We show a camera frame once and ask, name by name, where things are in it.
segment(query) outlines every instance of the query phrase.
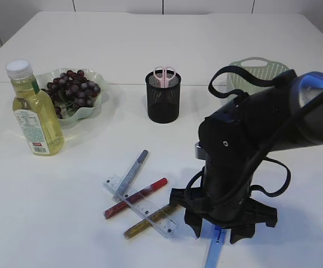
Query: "scissors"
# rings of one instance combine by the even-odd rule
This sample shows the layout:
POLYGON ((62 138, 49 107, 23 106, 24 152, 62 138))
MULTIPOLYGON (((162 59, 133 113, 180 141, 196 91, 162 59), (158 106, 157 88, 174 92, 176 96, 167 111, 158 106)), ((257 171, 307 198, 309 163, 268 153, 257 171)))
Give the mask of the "scissors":
POLYGON ((154 69, 154 77, 160 81, 160 87, 161 88, 168 88, 168 83, 170 80, 172 80, 176 76, 176 71, 172 67, 156 67, 154 69), (156 70, 160 69, 162 70, 161 77, 158 77, 155 73, 156 70), (168 78, 167 77, 167 70, 173 71, 172 77, 168 78))

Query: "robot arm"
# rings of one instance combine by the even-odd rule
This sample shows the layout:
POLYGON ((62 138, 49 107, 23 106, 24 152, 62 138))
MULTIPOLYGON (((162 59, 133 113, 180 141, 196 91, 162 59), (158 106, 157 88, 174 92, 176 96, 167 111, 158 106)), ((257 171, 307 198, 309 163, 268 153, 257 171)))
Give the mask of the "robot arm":
POLYGON ((256 223, 264 222, 269 227, 277 223, 276 208, 250 198, 254 190, 276 197, 289 186, 289 169, 267 158, 267 154, 323 144, 323 74, 311 72, 297 77, 290 70, 265 81, 242 68, 229 66, 215 74, 209 90, 219 98, 231 94, 237 97, 200 125, 196 152, 198 158, 205 160, 205 166, 185 189, 172 189, 170 204, 186 208, 185 222, 197 237, 205 218, 230 228, 230 242, 235 243, 253 237, 256 223), (251 96, 239 89, 220 93, 212 82, 224 72, 237 73, 250 83, 271 87, 251 96), (284 186, 274 193, 251 185, 253 173, 263 160, 287 170, 284 186), (199 177, 201 187, 192 188, 199 177))

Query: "cooking oil bottle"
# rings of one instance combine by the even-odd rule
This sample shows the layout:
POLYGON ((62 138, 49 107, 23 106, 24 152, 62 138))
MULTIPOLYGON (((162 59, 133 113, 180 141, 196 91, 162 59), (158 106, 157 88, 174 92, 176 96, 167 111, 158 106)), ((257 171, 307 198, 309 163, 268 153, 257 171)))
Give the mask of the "cooking oil bottle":
POLYGON ((15 60, 6 65, 16 97, 12 109, 35 155, 58 153, 64 143, 51 98, 38 88, 30 63, 15 60))

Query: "green plastic basket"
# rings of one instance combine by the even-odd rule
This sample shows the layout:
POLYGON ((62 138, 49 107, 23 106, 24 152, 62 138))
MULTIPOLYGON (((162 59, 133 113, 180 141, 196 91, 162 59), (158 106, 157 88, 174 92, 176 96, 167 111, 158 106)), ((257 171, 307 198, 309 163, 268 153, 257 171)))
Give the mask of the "green plastic basket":
MULTIPOLYGON (((249 71, 251 74, 253 74, 255 77, 263 79, 263 80, 272 80, 274 77, 280 75, 281 73, 289 70, 288 67, 286 67, 282 63, 278 63, 276 61, 269 61, 264 58, 247 58, 241 61, 236 61, 234 63, 231 63, 230 65, 235 65, 244 68, 245 70, 249 71), (246 61, 264 61, 266 63, 265 66, 243 66, 246 61)), ((227 75, 227 91, 231 91, 233 89, 241 89, 245 92, 247 92, 249 95, 252 95, 256 92, 259 92, 261 90, 264 90, 266 88, 264 87, 257 87, 255 85, 252 85, 245 81, 242 77, 240 77, 237 74, 228 73, 227 75)))

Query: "pen holder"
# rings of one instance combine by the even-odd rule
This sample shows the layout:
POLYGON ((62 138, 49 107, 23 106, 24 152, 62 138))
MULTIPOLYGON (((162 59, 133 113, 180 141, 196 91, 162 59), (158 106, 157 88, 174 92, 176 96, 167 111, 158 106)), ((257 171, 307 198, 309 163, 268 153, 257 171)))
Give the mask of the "pen holder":
MULTIPOLYGON (((155 71, 161 77, 162 70, 155 71)), ((173 76, 173 71, 167 70, 167 77, 173 76)), ((168 83, 167 88, 160 87, 160 81, 153 72, 145 77, 147 91, 148 116, 156 123, 170 123, 179 117, 181 77, 176 73, 168 83)))

